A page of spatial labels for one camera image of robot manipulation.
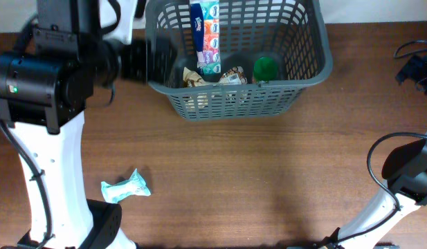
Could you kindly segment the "Kleenex tissue multipack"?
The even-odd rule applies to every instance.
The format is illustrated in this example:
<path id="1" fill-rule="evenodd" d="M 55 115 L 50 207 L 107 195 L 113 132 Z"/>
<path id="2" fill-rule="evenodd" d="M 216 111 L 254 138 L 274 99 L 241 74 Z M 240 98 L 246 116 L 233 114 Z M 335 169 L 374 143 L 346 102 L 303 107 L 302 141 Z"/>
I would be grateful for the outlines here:
<path id="1" fill-rule="evenodd" d="M 190 22 L 197 56 L 197 69 L 201 75 L 221 72 L 219 14 L 218 0 L 190 1 Z"/>

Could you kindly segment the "brown snack bag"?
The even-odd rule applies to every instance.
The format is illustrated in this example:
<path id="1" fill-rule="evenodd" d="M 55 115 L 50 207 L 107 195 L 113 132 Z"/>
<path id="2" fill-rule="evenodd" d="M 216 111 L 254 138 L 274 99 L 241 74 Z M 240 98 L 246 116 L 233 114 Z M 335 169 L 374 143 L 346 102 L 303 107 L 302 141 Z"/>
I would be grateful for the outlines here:
<path id="1" fill-rule="evenodd" d="M 185 87 L 199 87 L 199 86 L 230 86 L 230 85 L 241 85 L 247 84 L 248 80 L 244 74 L 244 69 L 241 66 L 232 67 L 226 73 L 224 73 L 218 82 L 205 81 L 200 74 L 195 71 L 191 71 L 188 68 L 183 69 L 183 83 Z M 200 109 L 208 106 L 207 93 L 202 93 L 199 97 L 196 97 L 198 107 Z M 186 109 L 188 111 L 195 110 L 195 101 L 192 97 L 189 97 L 185 101 Z"/>

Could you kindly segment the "green lid jar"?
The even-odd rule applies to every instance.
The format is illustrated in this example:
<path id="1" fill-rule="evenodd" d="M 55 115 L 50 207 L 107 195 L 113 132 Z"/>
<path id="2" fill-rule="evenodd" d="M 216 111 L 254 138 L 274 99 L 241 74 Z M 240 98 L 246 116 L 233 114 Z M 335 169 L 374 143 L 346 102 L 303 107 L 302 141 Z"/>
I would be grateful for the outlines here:
<path id="1" fill-rule="evenodd" d="M 277 76 L 278 64 L 272 57 L 261 57 L 254 63 L 252 78 L 254 84 L 276 80 Z"/>

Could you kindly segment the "teal tissue packet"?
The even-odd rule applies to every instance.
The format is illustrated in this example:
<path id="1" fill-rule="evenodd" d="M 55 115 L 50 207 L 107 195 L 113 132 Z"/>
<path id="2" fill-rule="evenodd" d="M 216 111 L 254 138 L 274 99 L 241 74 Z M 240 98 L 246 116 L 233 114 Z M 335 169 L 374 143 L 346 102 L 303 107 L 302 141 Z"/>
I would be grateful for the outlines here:
<path id="1" fill-rule="evenodd" d="M 145 179 L 135 169 L 131 176 L 119 183 L 110 185 L 105 181 L 101 182 L 101 192 L 104 200 L 108 203 L 117 204 L 129 196 L 151 196 L 152 193 L 147 186 Z"/>

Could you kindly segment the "grey plastic basket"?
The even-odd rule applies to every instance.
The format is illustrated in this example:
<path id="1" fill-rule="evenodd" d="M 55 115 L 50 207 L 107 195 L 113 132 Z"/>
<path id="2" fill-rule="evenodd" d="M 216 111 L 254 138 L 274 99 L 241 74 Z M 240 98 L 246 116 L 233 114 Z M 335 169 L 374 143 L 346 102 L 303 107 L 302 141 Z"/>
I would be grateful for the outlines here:
<path id="1" fill-rule="evenodd" d="M 197 68 L 187 1 L 151 1 L 146 7 L 146 36 L 166 37 L 178 50 L 169 80 L 151 82 L 186 120 L 221 120 L 276 116 L 284 113 L 308 87 L 325 81 L 333 61 L 318 1 L 220 1 L 221 72 L 241 66 L 248 83 L 185 87 L 183 69 Z M 254 63 L 272 57 L 276 80 L 254 84 Z M 208 106 L 196 101 L 207 93 Z M 185 101 L 192 97 L 195 110 Z"/>

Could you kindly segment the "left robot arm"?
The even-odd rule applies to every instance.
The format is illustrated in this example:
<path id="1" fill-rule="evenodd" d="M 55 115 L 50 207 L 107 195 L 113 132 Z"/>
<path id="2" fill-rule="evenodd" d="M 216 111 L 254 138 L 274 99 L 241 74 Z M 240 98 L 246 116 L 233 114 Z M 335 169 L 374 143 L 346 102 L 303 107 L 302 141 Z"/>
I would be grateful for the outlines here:
<path id="1" fill-rule="evenodd" d="M 24 171 L 30 230 L 18 248 L 136 248 L 118 204 L 88 199 L 81 139 L 87 100 L 118 78 L 163 80 L 166 39 L 133 39 L 146 2 L 37 0 L 12 50 L 0 55 L 0 130 Z"/>

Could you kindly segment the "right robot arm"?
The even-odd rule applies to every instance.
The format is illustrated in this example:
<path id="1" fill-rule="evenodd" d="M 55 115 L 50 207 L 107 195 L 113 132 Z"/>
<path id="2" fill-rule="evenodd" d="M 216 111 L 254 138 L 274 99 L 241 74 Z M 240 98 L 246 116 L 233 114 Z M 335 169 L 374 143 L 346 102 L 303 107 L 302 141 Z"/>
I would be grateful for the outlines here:
<path id="1" fill-rule="evenodd" d="M 373 152 L 382 142 L 398 137 L 415 141 L 390 152 L 382 179 L 378 179 L 372 169 Z M 356 218 L 325 238 L 320 248 L 374 248 L 400 220 L 427 205 L 427 132 L 384 135 L 370 147 L 366 164 L 379 191 Z"/>

